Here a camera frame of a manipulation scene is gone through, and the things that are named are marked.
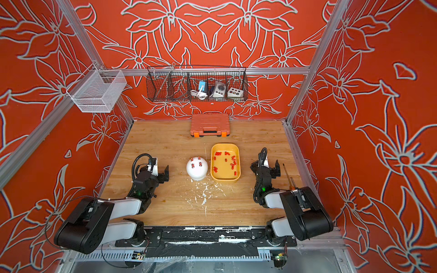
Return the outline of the yellow plastic tray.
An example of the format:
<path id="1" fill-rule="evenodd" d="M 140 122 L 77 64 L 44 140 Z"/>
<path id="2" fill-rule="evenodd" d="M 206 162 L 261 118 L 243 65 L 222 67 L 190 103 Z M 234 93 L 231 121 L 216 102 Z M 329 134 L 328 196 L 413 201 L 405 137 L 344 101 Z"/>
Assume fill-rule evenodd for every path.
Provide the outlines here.
<path id="1" fill-rule="evenodd" d="M 216 183 L 237 182 L 241 176 L 239 148 L 233 143 L 213 145 L 210 173 Z"/>

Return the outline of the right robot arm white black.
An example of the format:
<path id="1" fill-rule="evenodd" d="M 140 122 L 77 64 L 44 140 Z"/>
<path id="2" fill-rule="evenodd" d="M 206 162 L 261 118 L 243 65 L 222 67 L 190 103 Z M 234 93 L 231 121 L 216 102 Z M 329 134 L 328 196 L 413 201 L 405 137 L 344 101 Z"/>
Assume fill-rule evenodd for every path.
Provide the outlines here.
<path id="1" fill-rule="evenodd" d="M 250 169 L 256 176 L 254 202 L 267 209 L 282 209 L 285 216 L 267 222 L 265 237 L 272 244 L 279 244 L 286 237 L 299 241 L 309 240 L 333 231 L 333 221 L 308 187 L 280 190 L 272 180 L 280 176 L 279 163 L 271 168 L 267 160 L 253 162 Z"/>

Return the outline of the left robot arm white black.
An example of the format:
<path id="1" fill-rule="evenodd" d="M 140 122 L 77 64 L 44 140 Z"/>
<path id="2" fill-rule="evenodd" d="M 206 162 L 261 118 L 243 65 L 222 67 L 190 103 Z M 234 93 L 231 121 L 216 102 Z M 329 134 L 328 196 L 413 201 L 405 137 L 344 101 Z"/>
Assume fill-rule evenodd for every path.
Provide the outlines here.
<path id="1" fill-rule="evenodd" d="M 134 246 L 142 245 L 146 242 L 144 223 L 131 217 L 146 211 L 155 197 L 155 189 L 169 178 L 169 166 L 156 175 L 151 167 L 136 168 L 128 197 L 116 200 L 83 198 L 56 232 L 55 245 L 83 254 L 119 240 Z"/>

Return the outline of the white dome with screws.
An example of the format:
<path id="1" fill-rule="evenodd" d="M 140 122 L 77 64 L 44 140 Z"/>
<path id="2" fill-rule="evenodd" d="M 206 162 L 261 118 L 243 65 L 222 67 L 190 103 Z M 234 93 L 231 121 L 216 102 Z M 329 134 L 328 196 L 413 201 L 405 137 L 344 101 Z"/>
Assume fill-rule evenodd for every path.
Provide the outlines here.
<path id="1" fill-rule="evenodd" d="M 187 163 L 186 171 L 194 181 L 201 181 L 208 173 L 208 163 L 202 157 L 192 157 Z"/>

